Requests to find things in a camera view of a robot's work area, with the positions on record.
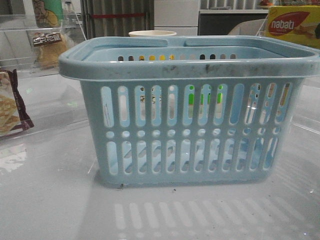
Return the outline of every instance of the snack package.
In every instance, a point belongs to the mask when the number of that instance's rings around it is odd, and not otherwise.
[[[0,70],[0,137],[34,126],[18,91],[17,71]]]
[[[320,6],[272,6],[265,35],[320,49]]]
[[[32,38],[41,70],[58,67],[58,57],[67,47],[66,36],[60,32],[37,32]]]

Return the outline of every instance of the white table surface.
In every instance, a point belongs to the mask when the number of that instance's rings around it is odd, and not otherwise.
[[[318,240],[319,146],[293,124],[263,182],[118,189],[100,181],[86,120],[6,138],[0,240]]]

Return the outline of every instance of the bread package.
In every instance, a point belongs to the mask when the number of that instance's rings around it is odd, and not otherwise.
[[[0,70],[0,137],[34,126],[18,91],[17,71]]]

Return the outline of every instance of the basket slot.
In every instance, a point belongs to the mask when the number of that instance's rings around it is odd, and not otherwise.
[[[173,172],[175,170],[176,159],[176,141],[169,140],[166,142],[166,167],[165,170]]]
[[[229,118],[231,124],[236,124],[239,121],[240,112],[242,109],[242,102],[244,98],[245,86],[243,84],[237,84],[233,90],[232,108]]]
[[[182,140],[181,159],[180,159],[180,169],[182,172],[186,172],[189,169],[190,146],[191,146],[191,142],[189,139]]]
[[[129,115],[129,98],[128,88],[126,86],[120,86],[118,88],[118,110],[119,110],[119,121],[122,127],[128,127],[130,125]]]
[[[151,89],[152,104],[151,104],[151,122],[153,126],[159,126],[161,124],[161,87],[154,85]]]
[[[183,120],[182,124],[189,126],[192,123],[195,103],[195,86],[188,84],[184,88]]]
[[[220,149],[220,139],[216,138],[210,143],[210,155],[209,155],[209,171],[215,171],[218,166],[218,155]]]
[[[138,141],[136,145],[137,168],[140,173],[147,172],[147,144],[145,141]]]
[[[228,138],[224,143],[224,153],[222,161],[222,170],[224,172],[230,171],[232,164],[232,156],[234,154],[235,140]]]
[[[278,104],[278,108],[275,116],[275,122],[277,124],[283,122],[286,117],[292,89],[293,89],[293,84],[291,83],[286,83],[282,89],[280,102]]]
[[[264,161],[264,169],[269,169],[274,161],[276,149],[278,146],[278,137],[272,137],[268,143],[268,148]]]
[[[194,156],[194,170],[199,172],[204,166],[204,152],[206,141],[204,139],[198,139],[195,143],[195,156]]]
[[[258,109],[260,89],[261,85],[259,83],[254,83],[250,87],[247,109],[244,119],[244,122],[246,124],[251,124],[255,120],[256,112]]]
[[[218,86],[213,118],[213,123],[215,125],[220,125],[224,121],[227,92],[228,86],[226,84],[220,84]]]
[[[107,128],[112,128],[115,124],[114,108],[110,87],[103,86],[101,88],[101,100],[103,107],[103,121]]]
[[[157,173],[161,170],[161,142],[155,140],[152,142],[152,171]]]
[[[199,106],[198,124],[205,125],[208,122],[209,106],[211,100],[211,86],[205,84],[201,87],[201,100]]]
[[[123,161],[124,172],[127,174],[131,174],[133,172],[133,155],[132,155],[132,145],[130,141],[122,142],[120,156]]]
[[[246,137],[243,137],[240,140],[240,148],[237,156],[237,162],[235,169],[237,171],[243,171],[247,164],[247,155],[248,155],[248,148],[249,148],[249,140]]]
[[[264,97],[262,112],[260,115],[260,124],[266,124],[271,116],[271,110],[274,105],[274,100],[276,96],[277,85],[275,83],[270,83],[266,89],[267,94]]]
[[[177,123],[178,114],[178,87],[171,85],[168,87],[168,107],[167,107],[167,124],[174,126]]]
[[[256,170],[258,168],[260,162],[260,156],[262,155],[262,150],[264,146],[265,139],[263,137],[259,137],[255,140],[253,154],[250,163],[250,169]]]
[[[114,141],[106,143],[106,157],[109,164],[109,172],[112,175],[116,175],[119,172],[118,169],[118,156],[117,156],[117,144]]]
[[[142,127],[146,124],[146,103],[145,103],[145,88],[138,85],[134,88],[135,99],[135,123]]]

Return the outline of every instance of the white cabinet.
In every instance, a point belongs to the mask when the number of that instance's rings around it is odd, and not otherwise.
[[[200,0],[155,0],[154,29],[197,35]]]

